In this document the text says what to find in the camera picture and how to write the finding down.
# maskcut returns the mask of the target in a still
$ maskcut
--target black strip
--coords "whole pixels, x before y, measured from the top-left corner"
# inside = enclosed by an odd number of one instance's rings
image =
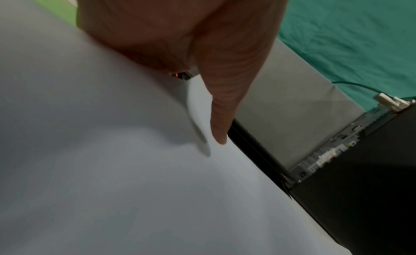
[[[289,172],[236,120],[228,131],[228,137],[266,176],[289,195],[286,180],[282,176],[283,174],[291,179]]]

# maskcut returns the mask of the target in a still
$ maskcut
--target lime green object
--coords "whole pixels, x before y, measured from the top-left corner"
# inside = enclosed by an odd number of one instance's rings
[[[331,81],[416,96],[416,0],[290,0],[279,38]],[[371,109],[374,92],[340,84]]]
[[[56,16],[72,25],[76,25],[77,7],[67,0],[34,0]]]

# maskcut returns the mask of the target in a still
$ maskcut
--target hand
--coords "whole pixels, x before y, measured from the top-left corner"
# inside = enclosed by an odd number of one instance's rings
[[[288,0],[77,1],[78,26],[137,63],[166,73],[197,66],[213,96],[212,135],[225,144]]]

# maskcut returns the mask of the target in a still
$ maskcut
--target human hand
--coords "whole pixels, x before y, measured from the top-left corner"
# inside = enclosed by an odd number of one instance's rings
[[[288,0],[77,1],[78,26],[135,62],[166,73],[197,66],[213,96],[212,135],[225,144]]]

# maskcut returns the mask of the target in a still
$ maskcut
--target wire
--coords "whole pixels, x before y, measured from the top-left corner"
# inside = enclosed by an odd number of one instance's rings
[[[343,82],[343,81],[340,81],[340,82],[332,82],[332,83],[333,84],[349,84],[349,85],[355,85],[355,86],[359,86],[359,87],[365,88],[367,90],[371,90],[371,91],[376,92],[378,94],[380,94],[380,93],[384,93],[385,94],[386,93],[386,92],[380,91],[379,89],[376,89],[376,88],[373,88],[373,87],[370,87],[370,86],[367,86],[367,85],[364,85],[364,84],[357,84],[357,83]]]

